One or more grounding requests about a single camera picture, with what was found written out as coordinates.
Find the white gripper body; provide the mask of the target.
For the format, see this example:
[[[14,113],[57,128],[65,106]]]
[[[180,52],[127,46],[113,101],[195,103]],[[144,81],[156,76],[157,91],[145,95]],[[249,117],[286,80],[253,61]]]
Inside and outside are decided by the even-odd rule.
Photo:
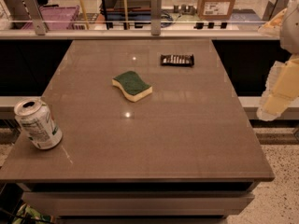
[[[290,0],[283,16],[280,46],[289,53],[299,53],[299,0]]]

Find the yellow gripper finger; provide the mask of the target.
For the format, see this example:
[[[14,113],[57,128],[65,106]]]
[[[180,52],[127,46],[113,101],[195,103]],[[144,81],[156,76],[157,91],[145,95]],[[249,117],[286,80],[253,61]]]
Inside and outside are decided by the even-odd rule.
[[[258,32],[262,35],[269,35],[273,37],[279,37],[282,21],[286,13],[286,8],[282,9],[277,15],[275,15],[270,21],[262,25]]]
[[[298,97],[299,56],[292,55],[287,62],[274,62],[271,67],[256,112],[258,119],[272,121],[279,118]]]

